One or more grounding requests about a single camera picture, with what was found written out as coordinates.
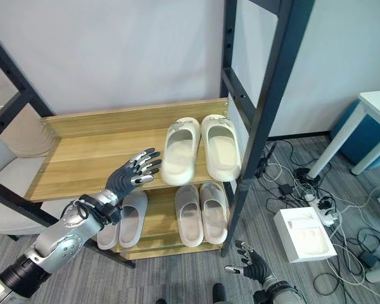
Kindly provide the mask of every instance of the blue chair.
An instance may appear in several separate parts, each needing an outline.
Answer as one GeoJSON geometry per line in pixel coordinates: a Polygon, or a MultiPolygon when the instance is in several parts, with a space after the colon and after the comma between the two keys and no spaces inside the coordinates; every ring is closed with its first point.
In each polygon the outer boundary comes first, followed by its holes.
{"type": "MultiPolygon", "coordinates": [[[[335,137],[342,128],[348,117],[359,104],[356,100],[343,114],[331,131],[331,139],[335,137]]],[[[340,151],[356,165],[363,157],[365,157],[380,142],[380,125],[373,118],[366,115],[356,130],[342,145],[340,151]]],[[[380,166],[380,156],[367,168],[376,168],[380,166]]]]}

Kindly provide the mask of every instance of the cream slide sandal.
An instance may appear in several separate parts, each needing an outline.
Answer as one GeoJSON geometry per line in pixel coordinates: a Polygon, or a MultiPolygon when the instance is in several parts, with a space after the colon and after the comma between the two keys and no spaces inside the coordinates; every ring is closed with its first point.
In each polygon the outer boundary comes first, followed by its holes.
{"type": "Polygon", "coordinates": [[[122,201],[120,223],[120,245],[132,247],[141,237],[148,197],[144,191],[132,192],[122,201]]]}
{"type": "Polygon", "coordinates": [[[201,123],[207,171],[221,182],[235,180],[241,171],[238,140],[234,124],[222,115],[208,115],[201,123]]]}
{"type": "Polygon", "coordinates": [[[107,250],[117,245],[120,223],[117,225],[106,225],[102,231],[97,233],[97,246],[101,250],[107,250]]]}
{"type": "Polygon", "coordinates": [[[175,196],[177,226],[182,243],[196,247],[204,238],[197,188],[193,185],[180,187],[175,196]]]}
{"type": "Polygon", "coordinates": [[[200,124],[191,117],[176,120],[168,129],[161,165],[161,178],[172,186],[187,184],[194,177],[200,124]]]}
{"type": "Polygon", "coordinates": [[[227,206],[222,188],[213,182],[200,187],[204,237],[211,244],[221,244],[227,238],[227,206]]]}

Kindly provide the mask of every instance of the gray carpet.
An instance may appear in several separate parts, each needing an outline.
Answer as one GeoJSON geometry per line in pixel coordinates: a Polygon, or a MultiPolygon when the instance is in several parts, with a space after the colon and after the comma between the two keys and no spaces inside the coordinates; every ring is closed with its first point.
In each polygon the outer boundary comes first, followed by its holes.
{"type": "MultiPolygon", "coordinates": [[[[296,162],[307,162],[318,157],[326,147],[325,137],[293,139],[296,162]]],[[[275,155],[281,164],[290,169],[297,166],[289,160],[290,148],[285,142],[279,142],[275,155]]],[[[341,155],[332,159],[332,170],[326,175],[321,187],[335,195],[365,203],[367,195],[380,186],[380,167],[367,170],[359,176],[350,173],[351,165],[341,155]]],[[[290,176],[283,173],[278,182],[292,183],[290,176]]],[[[271,182],[266,187],[275,188],[271,182]]],[[[380,196],[376,191],[374,197],[380,196]]],[[[309,303],[343,303],[343,291],[339,287],[330,296],[321,296],[313,288],[314,277],[321,272],[331,272],[325,261],[290,264],[282,248],[272,217],[265,209],[266,199],[271,195],[257,182],[249,192],[241,220],[236,229],[236,238],[247,240],[271,264],[278,278],[285,279],[302,290],[309,303]]],[[[338,202],[338,208],[344,205],[338,202]]],[[[271,202],[271,210],[284,208],[282,203],[271,202]]],[[[380,229],[380,206],[372,199],[364,214],[372,225],[380,229]]],[[[356,236],[359,228],[365,227],[356,210],[344,213],[343,227],[348,237],[356,236]]],[[[0,235],[0,271],[22,254],[32,244],[34,237],[22,237],[14,242],[0,235]]],[[[358,253],[358,246],[353,246],[358,253]]],[[[218,251],[193,253],[187,255],[150,258],[137,261],[135,270],[108,260],[95,252],[83,249],[81,254],[59,272],[52,275],[42,288],[33,296],[32,303],[154,303],[165,298],[167,303],[212,303],[212,286],[221,282],[228,299],[233,303],[253,303],[252,294],[260,289],[257,282],[244,277],[226,274],[224,266],[240,265],[240,258],[233,246],[226,258],[220,258],[218,251]]],[[[344,272],[349,281],[353,279],[344,272]]],[[[335,281],[325,276],[319,281],[323,292],[330,291],[335,281]]],[[[367,284],[380,293],[380,284],[367,284]]],[[[356,303],[380,303],[380,298],[362,287],[347,286],[356,303]]]]}

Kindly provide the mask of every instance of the wooden shelf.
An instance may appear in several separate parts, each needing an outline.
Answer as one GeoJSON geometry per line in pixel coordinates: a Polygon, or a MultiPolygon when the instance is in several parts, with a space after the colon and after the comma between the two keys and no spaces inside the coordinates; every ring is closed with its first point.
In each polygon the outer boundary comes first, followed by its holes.
{"type": "MultiPolygon", "coordinates": [[[[110,174],[138,152],[154,147],[163,153],[167,129],[102,134],[60,139],[28,189],[25,198],[33,202],[78,198],[104,189],[110,174]]],[[[192,184],[211,181],[207,173],[205,150],[198,149],[192,184]]],[[[153,182],[137,190],[170,187],[155,175],[153,182]]]]}
{"type": "Polygon", "coordinates": [[[165,257],[167,255],[182,255],[184,253],[194,253],[202,252],[209,250],[219,250],[222,248],[222,244],[213,245],[209,243],[203,243],[197,247],[186,247],[184,245],[173,247],[173,248],[162,248],[157,250],[148,250],[142,252],[133,252],[133,253],[122,253],[122,256],[129,260],[140,260],[142,258],[156,258],[156,257],[165,257]]]}
{"type": "MultiPolygon", "coordinates": [[[[205,115],[222,114],[223,110],[227,110],[225,98],[46,118],[44,122],[48,128],[61,136],[57,138],[25,198],[40,202],[78,198],[83,193],[98,192],[104,188],[108,176],[138,152],[154,147],[163,153],[167,128],[175,119],[192,115],[201,122],[205,115]],[[139,119],[141,115],[147,118],[145,125],[159,129],[144,130],[143,122],[139,119]],[[95,132],[92,130],[93,125],[98,127],[95,132]],[[116,129],[118,125],[121,125],[119,132],[116,129]]],[[[191,183],[199,184],[210,180],[201,141],[196,173],[191,183]]],[[[137,189],[164,187],[170,186],[160,179],[160,174],[156,174],[153,182],[137,189]]]]}
{"type": "MultiPolygon", "coordinates": [[[[182,117],[201,123],[209,114],[225,115],[228,99],[165,104],[142,108],[80,113],[44,118],[56,134],[56,143],[31,183],[25,198],[51,201],[78,198],[104,189],[107,178],[121,164],[147,148],[161,151],[170,124],[182,117]]],[[[198,148],[196,170],[191,184],[212,181],[206,170],[203,142],[198,148]]],[[[164,183],[160,174],[153,182],[136,188],[148,194],[148,209],[139,242],[131,248],[116,246],[113,251],[128,259],[161,257],[221,249],[205,240],[195,248],[180,239],[175,214],[177,187],[164,183]]]]}
{"type": "MultiPolygon", "coordinates": [[[[208,245],[210,244],[205,239],[196,248],[188,248],[183,245],[177,228],[175,211],[175,194],[177,189],[177,187],[170,187],[147,191],[148,209],[146,210],[144,227],[139,242],[130,248],[123,248],[117,245],[112,250],[123,253],[124,256],[145,252],[151,254],[154,252],[169,252],[169,255],[174,255],[185,252],[185,248],[191,249],[188,252],[205,251],[205,248],[209,248],[208,245]]],[[[226,202],[226,205],[227,218],[229,218],[228,202],[226,202]]],[[[211,246],[210,250],[219,248],[211,246]]]]}

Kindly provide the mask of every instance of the silver robotic arm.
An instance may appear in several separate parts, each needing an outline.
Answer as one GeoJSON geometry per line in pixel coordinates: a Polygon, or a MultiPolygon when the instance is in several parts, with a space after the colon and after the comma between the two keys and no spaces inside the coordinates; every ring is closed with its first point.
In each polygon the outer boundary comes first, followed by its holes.
{"type": "Polygon", "coordinates": [[[307,304],[303,295],[286,281],[280,281],[274,275],[267,262],[246,242],[235,241],[237,251],[242,257],[245,267],[225,266],[224,270],[231,274],[241,274],[257,280],[263,290],[253,295],[255,304],[307,304]]]}
{"type": "Polygon", "coordinates": [[[65,207],[57,223],[48,227],[35,243],[0,274],[0,304],[24,304],[51,274],[73,259],[84,243],[105,225],[121,220],[120,202],[135,187],[153,180],[161,160],[147,149],[115,170],[106,189],[86,195],[65,207]]]}

